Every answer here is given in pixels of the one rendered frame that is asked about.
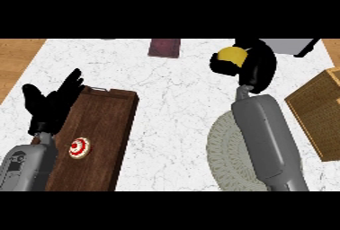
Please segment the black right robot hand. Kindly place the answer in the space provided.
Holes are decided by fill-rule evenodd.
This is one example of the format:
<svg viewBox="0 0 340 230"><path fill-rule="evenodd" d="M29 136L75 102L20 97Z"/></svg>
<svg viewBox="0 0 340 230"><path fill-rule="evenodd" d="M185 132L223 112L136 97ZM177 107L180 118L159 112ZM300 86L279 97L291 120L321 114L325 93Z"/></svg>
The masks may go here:
<svg viewBox="0 0 340 230"><path fill-rule="evenodd" d="M221 75L239 76L239 85L253 86L251 93L261 93L272 81L276 70L276 57L266 42L260 39L236 39L233 48L245 51L247 57L238 66L230 60L221 60L214 53L210 69Z"/></svg>

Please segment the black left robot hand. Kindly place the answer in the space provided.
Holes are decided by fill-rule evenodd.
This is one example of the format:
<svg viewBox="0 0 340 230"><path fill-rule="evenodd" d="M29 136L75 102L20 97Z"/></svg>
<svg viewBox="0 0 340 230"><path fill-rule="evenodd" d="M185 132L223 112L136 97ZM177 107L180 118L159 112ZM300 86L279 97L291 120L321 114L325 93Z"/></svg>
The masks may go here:
<svg viewBox="0 0 340 230"><path fill-rule="evenodd" d="M43 96L32 84L22 86L25 109L32 115L28 134L46 132L56 135L63 126L71 107L77 101L83 85L81 70L75 68L56 91Z"/></svg>

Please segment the yellow lemon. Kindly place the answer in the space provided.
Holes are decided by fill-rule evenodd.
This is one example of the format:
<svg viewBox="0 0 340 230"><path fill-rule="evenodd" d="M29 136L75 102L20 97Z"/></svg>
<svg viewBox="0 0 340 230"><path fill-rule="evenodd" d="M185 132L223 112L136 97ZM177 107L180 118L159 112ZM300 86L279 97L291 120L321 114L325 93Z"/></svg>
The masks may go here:
<svg viewBox="0 0 340 230"><path fill-rule="evenodd" d="M242 66L247 56L247 51L238 47L226 47L217 52L217 59L232 62L236 66Z"/></svg>

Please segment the brown wicker basket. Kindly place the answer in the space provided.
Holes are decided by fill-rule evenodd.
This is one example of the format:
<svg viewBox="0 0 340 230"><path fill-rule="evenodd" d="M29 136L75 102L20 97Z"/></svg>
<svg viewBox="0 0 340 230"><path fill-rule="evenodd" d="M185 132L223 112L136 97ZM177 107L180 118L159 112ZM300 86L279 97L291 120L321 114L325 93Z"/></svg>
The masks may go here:
<svg viewBox="0 0 340 230"><path fill-rule="evenodd" d="M340 67L325 69L284 100L321 160L340 161Z"/></svg>

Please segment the grey woven round placemat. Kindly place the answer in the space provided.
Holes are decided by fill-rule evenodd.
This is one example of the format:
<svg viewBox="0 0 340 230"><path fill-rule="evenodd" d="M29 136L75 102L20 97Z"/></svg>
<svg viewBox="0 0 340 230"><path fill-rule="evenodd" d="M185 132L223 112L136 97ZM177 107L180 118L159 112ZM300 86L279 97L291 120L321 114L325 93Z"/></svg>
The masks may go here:
<svg viewBox="0 0 340 230"><path fill-rule="evenodd" d="M207 136L207 162L217 186L226 191L266 191L255 178L242 133L232 111L219 116Z"/></svg>

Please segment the grey flat appliance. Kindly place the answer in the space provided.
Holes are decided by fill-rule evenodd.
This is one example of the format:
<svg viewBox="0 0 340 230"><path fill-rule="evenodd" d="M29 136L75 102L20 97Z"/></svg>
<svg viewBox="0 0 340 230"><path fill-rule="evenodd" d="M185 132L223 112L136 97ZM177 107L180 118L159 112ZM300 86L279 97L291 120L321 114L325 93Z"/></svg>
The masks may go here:
<svg viewBox="0 0 340 230"><path fill-rule="evenodd" d="M276 54L301 58L312 50L319 39L263 39Z"/></svg>

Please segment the brown wooden cutting board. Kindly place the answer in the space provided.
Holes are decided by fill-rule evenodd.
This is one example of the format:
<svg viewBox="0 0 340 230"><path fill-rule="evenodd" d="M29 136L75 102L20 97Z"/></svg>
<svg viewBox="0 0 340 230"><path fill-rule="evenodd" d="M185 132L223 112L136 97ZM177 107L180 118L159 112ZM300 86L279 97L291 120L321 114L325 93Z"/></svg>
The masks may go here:
<svg viewBox="0 0 340 230"><path fill-rule="evenodd" d="M84 88L54 135L59 155L47 191L115 190L137 101L136 92ZM91 147L83 159L72 159L68 151L78 137Z"/></svg>

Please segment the red and white cupcake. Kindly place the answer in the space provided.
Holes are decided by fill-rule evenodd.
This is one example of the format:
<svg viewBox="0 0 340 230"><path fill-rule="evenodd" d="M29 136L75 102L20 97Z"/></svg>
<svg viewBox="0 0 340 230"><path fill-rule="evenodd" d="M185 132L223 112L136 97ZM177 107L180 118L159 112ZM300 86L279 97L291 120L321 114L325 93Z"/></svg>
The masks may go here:
<svg viewBox="0 0 340 230"><path fill-rule="evenodd" d="M69 147L69 157L75 160L83 159L91 151L90 140L85 137L74 139Z"/></svg>

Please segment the dark maroon box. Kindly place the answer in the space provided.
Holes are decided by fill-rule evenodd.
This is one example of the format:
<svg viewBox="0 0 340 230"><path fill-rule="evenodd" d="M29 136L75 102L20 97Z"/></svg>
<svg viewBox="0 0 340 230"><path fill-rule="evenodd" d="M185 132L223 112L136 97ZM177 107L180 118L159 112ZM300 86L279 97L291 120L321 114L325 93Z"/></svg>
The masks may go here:
<svg viewBox="0 0 340 230"><path fill-rule="evenodd" d="M149 46L151 57L177 58L180 39L152 39Z"/></svg>

